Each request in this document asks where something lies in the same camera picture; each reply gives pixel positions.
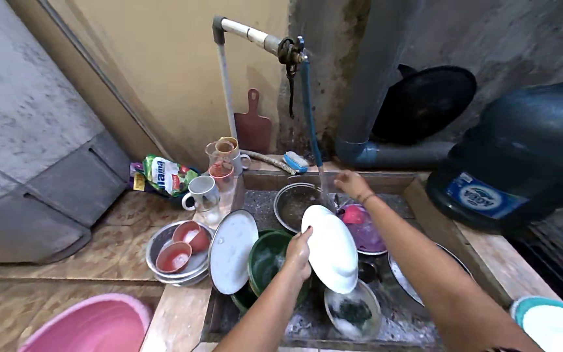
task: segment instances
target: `pink sponge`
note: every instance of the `pink sponge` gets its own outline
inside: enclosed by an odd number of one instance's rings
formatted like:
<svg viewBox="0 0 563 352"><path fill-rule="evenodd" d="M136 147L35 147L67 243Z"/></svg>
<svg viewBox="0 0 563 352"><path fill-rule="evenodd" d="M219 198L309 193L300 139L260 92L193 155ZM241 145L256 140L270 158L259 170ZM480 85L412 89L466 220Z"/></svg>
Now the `pink sponge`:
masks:
<svg viewBox="0 0 563 352"><path fill-rule="evenodd" d="M342 222L345 224L363 224L365 220L364 212L359 205L351 204L345 208L345 213L342 215Z"/></svg>

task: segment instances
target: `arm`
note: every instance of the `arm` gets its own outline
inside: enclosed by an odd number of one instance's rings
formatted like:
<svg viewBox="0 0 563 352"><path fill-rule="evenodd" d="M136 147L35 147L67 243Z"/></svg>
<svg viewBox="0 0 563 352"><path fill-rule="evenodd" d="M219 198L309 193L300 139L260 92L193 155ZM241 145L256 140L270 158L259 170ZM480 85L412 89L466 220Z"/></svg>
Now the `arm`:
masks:
<svg viewBox="0 0 563 352"><path fill-rule="evenodd" d="M215 352L277 351L292 316L301 285L311 274L311 227L288 244L286 261L246 315L221 340Z"/></svg>
<svg viewBox="0 0 563 352"><path fill-rule="evenodd" d="M492 347L542 351L455 260L374 196L362 176L347 170L335 185L364 203L449 351L480 352Z"/></svg>

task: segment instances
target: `blue hose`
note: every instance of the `blue hose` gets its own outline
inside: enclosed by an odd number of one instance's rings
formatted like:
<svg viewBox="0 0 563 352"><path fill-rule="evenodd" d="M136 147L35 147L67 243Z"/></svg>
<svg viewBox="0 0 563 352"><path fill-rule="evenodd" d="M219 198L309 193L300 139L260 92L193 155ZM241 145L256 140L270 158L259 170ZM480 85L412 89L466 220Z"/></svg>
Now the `blue hose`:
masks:
<svg viewBox="0 0 563 352"><path fill-rule="evenodd" d="M312 118L312 103L310 101L310 62L306 57L301 63L301 90L303 91L303 114L308 121L308 128L310 130L310 145L312 147L312 154L317 167L323 166L320 150L317 143L317 131L314 127L314 119Z"/></svg>

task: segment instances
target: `gray pipe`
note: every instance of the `gray pipe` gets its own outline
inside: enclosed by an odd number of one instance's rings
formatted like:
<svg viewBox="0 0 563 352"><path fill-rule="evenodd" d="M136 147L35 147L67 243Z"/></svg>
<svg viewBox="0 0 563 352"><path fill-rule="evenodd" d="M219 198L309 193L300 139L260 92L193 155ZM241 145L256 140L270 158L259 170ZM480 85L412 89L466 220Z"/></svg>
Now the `gray pipe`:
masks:
<svg viewBox="0 0 563 352"><path fill-rule="evenodd" d="M395 84L397 65L424 0L372 1L360 43L350 97L336 136L336 154L355 167L427 169L443 160L450 142L425 142L413 147L368 141L379 109Z"/></svg>

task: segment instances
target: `hand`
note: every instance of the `hand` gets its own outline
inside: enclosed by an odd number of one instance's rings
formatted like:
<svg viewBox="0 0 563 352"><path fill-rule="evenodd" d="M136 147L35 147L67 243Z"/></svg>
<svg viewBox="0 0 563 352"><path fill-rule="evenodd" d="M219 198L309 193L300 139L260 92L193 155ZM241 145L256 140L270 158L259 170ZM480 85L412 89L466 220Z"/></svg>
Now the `hand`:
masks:
<svg viewBox="0 0 563 352"><path fill-rule="evenodd" d="M354 200L366 199L374 193L359 173L349 170L341 171L333 184Z"/></svg>
<svg viewBox="0 0 563 352"><path fill-rule="evenodd" d="M301 282L305 281L312 273L312 268L308 262L308 257L310 256L308 239L311 235L312 227L310 226L304 233L299 233L292 237L286 250L284 266L297 270L299 277L301 277Z"/></svg>

